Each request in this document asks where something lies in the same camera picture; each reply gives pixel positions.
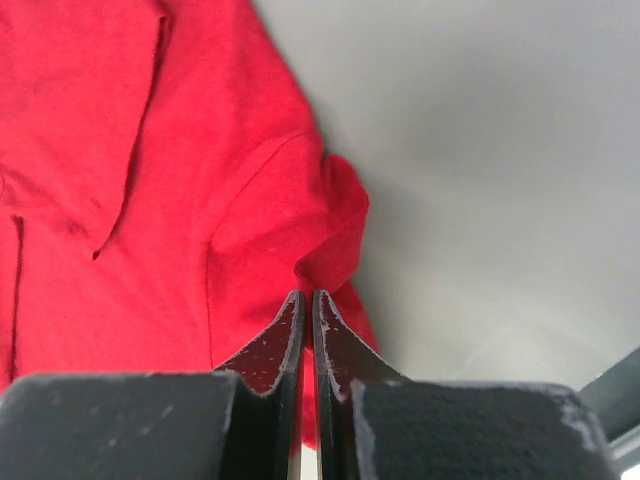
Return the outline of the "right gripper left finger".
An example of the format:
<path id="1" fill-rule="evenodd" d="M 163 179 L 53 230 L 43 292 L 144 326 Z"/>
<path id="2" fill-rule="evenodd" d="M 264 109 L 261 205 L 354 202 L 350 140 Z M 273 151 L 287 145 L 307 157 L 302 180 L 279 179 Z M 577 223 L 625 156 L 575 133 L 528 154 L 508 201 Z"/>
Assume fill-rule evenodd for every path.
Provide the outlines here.
<path id="1" fill-rule="evenodd" d="M 305 300 L 290 293 L 274 320 L 216 370 L 238 376 L 221 479 L 298 479 Z"/>

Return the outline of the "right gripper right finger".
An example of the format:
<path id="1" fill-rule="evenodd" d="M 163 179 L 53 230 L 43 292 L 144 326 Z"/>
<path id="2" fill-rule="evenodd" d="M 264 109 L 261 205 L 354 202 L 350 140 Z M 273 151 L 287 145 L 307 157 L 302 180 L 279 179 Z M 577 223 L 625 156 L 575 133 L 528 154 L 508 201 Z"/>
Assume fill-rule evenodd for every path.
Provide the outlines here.
<path id="1" fill-rule="evenodd" d="M 364 415 L 366 386 L 409 378 L 346 324 L 325 290 L 314 293 L 312 322 L 318 475 L 375 479 L 375 434 Z"/>

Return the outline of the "red t shirt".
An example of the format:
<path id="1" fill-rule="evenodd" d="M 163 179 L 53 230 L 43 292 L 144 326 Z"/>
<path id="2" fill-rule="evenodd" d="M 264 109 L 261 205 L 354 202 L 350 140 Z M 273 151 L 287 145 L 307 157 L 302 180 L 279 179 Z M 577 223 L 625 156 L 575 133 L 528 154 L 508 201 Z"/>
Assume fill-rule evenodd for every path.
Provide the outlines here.
<path id="1" fill-rule="evenodd" d="M 352 285 L 369 207 L 249 1 L 1 5 L 1 382 L 200 372 Z"/>

